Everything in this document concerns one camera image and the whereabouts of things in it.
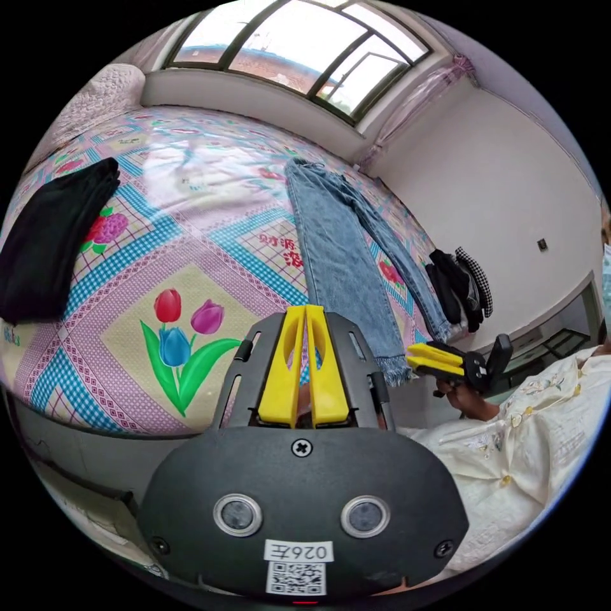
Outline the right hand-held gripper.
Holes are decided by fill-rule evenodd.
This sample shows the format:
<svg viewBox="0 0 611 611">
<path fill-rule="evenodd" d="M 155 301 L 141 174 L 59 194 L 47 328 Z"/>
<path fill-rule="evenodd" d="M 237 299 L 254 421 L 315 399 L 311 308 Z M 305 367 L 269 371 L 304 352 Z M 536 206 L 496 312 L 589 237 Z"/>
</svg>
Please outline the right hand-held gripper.
<svg viewBox="0 0 611 611">
<path fill-rule="evenodd" d="M 406 361 L 416 374 L 433 376 L 452 387 L 467 384 L 479 393 L 490 387 L 486 360 L 478 352 L 464 352 L 437 341 L 421 342 L 407 348 Z"/>
</svg>

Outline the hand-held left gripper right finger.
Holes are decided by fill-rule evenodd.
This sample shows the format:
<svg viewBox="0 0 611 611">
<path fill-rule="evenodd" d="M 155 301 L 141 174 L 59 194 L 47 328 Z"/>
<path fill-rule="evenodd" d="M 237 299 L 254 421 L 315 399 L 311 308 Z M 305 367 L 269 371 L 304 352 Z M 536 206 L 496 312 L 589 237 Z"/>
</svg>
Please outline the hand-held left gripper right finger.
<svg viewBox="0 0 611 611">
<path fill-rule="evenodd" d="M 305 309 L 313 426 L 341 425 L 349 417 L 349 407 L 325 312 L 319 305 Z"/>
</svg>

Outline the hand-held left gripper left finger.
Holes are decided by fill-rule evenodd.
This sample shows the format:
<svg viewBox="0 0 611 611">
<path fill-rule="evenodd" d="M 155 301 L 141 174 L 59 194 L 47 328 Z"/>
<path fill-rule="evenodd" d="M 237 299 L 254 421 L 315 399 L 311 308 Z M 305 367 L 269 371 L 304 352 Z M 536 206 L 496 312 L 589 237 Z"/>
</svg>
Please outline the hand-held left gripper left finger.
<svg viewBox="0 0 611 611">
<path fill-rule="evenodd" d="M 287 308 L 258 406 L 266 425 L 294 427 L 297 422 L 306 307 Z"/>
</svg>

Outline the person's right hand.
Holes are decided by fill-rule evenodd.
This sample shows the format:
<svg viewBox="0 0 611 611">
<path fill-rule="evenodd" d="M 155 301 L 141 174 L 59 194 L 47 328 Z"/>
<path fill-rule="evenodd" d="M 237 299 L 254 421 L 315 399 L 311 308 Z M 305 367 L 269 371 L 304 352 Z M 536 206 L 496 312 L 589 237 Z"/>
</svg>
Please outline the person's right hand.
<svg viewBox="0 0 611 611">
<path fill-rule="evenodd" d="M 455 409 L 458 409 L 468 419 L 486 422 L 496 418 L 500 411 L 498 405 L 482 398 L 473 387 L 467 384 L 451 386 L 446 393 L 446 398 Z"/>
</svg>

